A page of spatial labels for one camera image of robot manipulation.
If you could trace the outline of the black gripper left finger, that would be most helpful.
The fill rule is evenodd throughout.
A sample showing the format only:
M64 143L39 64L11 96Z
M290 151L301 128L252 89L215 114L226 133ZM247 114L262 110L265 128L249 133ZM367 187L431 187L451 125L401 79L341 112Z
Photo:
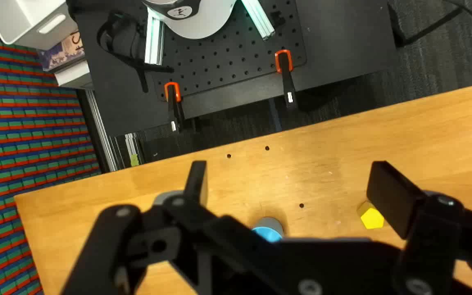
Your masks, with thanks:
M102 210L77 256L62 295L134 295L151 266L169 263L200 292L201 260L172 209L201 209L206 163L195 161L182 191L165 192L147 212L120 204Z

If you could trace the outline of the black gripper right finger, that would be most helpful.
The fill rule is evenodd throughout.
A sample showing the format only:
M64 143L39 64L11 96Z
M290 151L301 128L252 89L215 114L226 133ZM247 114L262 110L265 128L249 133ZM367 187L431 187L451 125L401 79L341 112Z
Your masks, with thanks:
M456 263L472 269L472 210L460 201L423 191L387 161L370 166L367 201L405 241L393 286L403 295L464 295Z

